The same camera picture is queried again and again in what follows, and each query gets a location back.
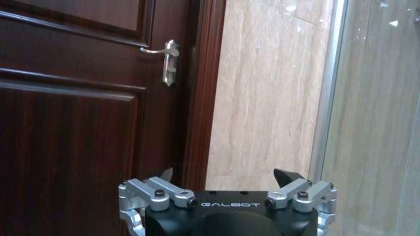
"door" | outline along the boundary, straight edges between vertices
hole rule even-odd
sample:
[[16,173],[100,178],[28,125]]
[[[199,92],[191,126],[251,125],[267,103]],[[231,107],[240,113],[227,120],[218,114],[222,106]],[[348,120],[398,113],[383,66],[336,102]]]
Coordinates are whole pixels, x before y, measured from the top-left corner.
[[[120,235],[118,185],[178,166],[188,1],[0,0],[0,235]],[[163,83],[179,44],[178,81]]]

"black screw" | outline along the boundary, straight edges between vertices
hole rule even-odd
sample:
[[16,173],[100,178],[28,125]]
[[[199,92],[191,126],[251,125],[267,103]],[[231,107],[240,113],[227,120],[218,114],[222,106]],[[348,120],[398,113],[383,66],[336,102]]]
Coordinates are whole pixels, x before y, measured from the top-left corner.
[[163,189],[156,189],[155,197],[163,197],[166,195],[166,191]]
[[195,208],[198,206],[198,199],[191,199],[188,202],[187,202],[187,207],[190,209]]
[[274,209],[276,205],[276,203],[271,199],[266,199],[264,204],[268,209]]
[[308,193],[307,193],[306,191],[300,191],[300,192],[298,193],[298,197],[299,197],[300,199],[308,199]]

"beige marble tile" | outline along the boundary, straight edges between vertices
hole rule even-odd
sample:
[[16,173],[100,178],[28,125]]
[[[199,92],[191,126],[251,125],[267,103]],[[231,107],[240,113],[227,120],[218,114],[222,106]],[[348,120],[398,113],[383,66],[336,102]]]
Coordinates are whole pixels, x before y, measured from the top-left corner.
[[267,191],[279,189],[274,175],[216,176],[207,181],[207,190]]
[[330,29],[334,0],[263,0],[302,20]]
[[[419,159],[410,158],[410,143],[418,132],[420,40],[408,10],[418,3],[350,2],[323,173],[339,188],[334,235],[419,233],[418,186],[403,188],[408,176],[420,177],[406,169]],[[408,215],[398,214],[408,208]]]
[[262,189],[274,168],[308,172],[328,30],[267,1],[227,3],[207,188]]

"door handle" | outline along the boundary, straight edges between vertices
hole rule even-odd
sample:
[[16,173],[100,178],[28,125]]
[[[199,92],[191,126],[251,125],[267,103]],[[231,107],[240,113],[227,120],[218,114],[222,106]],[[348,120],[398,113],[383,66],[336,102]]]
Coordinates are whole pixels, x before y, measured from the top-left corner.
[[178,63],[178,56],[179,56],[176,42],[174,40],[170,40],[166,43],[166,49],[154,51],[146,48],[140,48],[140,51],[144,53],[166,55],[163,82],[170,87],[175,83],[175,77],[176,77],[176,63]]

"door frame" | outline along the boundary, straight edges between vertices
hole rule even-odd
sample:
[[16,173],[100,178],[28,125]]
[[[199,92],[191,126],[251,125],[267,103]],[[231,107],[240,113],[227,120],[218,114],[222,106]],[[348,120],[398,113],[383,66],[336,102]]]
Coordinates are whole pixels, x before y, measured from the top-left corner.
[[191,16],[198,23],[192,34],[196,53],[191,57],[188,78],[191,95],[180,184],[194,190],[206,187],[224,10],[226,0],[191,0],[191,15],[198,12],[198,16]]

